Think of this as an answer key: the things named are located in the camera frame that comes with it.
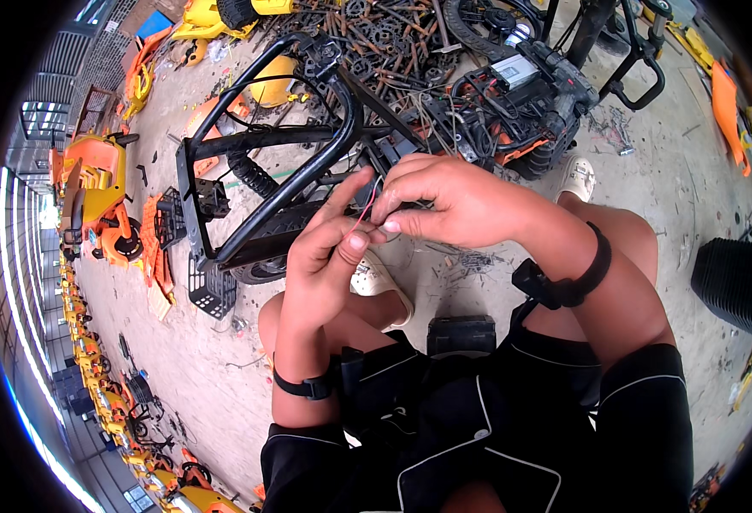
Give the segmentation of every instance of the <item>sandal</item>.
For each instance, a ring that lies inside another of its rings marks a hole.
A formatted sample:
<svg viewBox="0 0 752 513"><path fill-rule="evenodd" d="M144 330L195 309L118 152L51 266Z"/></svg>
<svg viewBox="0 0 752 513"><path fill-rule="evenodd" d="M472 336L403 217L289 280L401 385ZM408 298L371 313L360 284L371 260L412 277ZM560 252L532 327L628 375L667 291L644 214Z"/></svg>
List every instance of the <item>sandal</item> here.
<svg viewBox="0 0 752 513"><path fill-rule="evenodd" d="M556 199L553 201L557 203L562 192L567 191L578 196L581 201L589 203L589 198L593 195L593 186L595 186L593 165L584 157L571 156L564 168L562 185L558 188Z"/></svg>
<svg viewBox="0 0 752 513"><path fill-rule="evenodd" d="M402 327L411 322L413 318L413 303L402 292L399 285L393 281L384 264L371 250L364 252L364 257L359 262L359 265L356 266L353 276L350 277L350 286L358 295L379 295L387 291L396 291L399 294L399 299L402 300L402 304L407 308L407 318L402 323L391 324L387 331L392 328Z"/></svg>

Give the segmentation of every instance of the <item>shock absorber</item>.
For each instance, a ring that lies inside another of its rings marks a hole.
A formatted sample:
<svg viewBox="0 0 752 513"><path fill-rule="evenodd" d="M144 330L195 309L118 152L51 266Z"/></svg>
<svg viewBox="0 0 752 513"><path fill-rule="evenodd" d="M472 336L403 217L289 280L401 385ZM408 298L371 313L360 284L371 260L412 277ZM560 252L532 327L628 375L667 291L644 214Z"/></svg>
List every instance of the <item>shock absorber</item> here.
<svg viewBox="0 0 752 513"><path fill-rule="evenodd" d="M231 172L237 176L250 190L267 200L273 191L279 188L276 180L254 162L246 151L230 153L227 156L227 165Z"/></svg>

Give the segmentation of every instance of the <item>strap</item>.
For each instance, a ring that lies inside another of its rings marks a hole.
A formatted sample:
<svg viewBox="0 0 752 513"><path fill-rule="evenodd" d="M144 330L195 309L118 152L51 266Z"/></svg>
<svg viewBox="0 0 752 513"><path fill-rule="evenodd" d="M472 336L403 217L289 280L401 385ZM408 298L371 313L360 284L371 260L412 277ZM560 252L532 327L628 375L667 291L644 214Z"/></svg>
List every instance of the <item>strap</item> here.
<svg viewBox="0 0 752 513"><path fill-rule="evenodd" d="M279 388L289 393L290 395L299 395L301 397L307 397L308 401L320 401L321 399L327 399L333 393L333 388L337 386L339 382L339 356L331 354L330 364L325 374L319 377L308 378L302 383L291 383L285 381L285 379L279 375L276 371L276 353L273 353L273 380L279 385Z"/></svg>
<svg viewBox="0 0 752 513"><path fill-rule="evenodd" d="M558 282L551 282L532 259L527 259L513 272L511 282L532 300L542 303L551 310L582 304L585 296L594 291L607 276L610 262L613 260L613 248L610 246L610 241L595 224L589 221L587 224L595 232L598 249L593 262L579 279L564 278Z"/></svg>

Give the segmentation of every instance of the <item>hand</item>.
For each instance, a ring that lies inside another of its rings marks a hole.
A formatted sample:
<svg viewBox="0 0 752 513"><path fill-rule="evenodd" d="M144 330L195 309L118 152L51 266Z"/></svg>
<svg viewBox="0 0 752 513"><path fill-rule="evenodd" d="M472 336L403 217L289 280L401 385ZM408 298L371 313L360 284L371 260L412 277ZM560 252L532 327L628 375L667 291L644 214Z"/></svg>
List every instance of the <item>hand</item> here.
<svg viewBox="0 0 752 513"><path fill-rule="evenodd" d="M281 315L288 327L315 331L336 317L350 295L350 277L368 244L387 240L366 221L350 231L356 220L343 215L356 192L372 177L373 169L366 167L341 182L290 247Z"/></svg>
<svg viewBox="0 0 752 513"><path fill-rule="evenodd" d="M481 248L511 238L516 196L525 191L463 160L412 153L388 173L370 220L386 231ZM436 210L393 212L416 200L432 200Z"/></svg>

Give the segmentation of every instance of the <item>fingernail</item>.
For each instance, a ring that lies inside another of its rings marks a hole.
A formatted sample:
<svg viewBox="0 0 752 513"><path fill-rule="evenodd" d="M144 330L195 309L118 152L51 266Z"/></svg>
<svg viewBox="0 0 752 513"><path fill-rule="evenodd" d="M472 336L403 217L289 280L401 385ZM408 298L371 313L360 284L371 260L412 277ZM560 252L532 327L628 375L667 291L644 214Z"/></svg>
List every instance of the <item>fingernail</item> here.
<svg viewBox="0 0 752 513"><path fill-rule="evenodd" d="M368 244L368 241L358 235L350 236L350 247L354 250L361 250Z"/></svg>

